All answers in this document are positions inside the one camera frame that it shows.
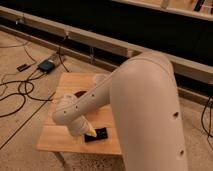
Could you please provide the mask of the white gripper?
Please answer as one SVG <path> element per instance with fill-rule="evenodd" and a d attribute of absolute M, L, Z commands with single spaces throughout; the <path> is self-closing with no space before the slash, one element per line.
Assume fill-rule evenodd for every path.
<path fill-rule="evenodd" d="M 95 129 L 84 116 L 72 121 L 68 126 L 68 130 L 72 136 L 81 136 L 84 134 L 92 137 L 97 136 Z"/>

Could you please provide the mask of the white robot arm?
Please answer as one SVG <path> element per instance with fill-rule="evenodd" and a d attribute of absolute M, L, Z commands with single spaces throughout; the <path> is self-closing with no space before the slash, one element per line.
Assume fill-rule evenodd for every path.
<path fill-rule="evenodd" d="M 88 132 L 84 115 L 107 104 L 126 171 L 188 171 L 177 84 L 165 55 L 141 53 L 81 97 L 64 95 L 53 120 L 82 135 Z"/>

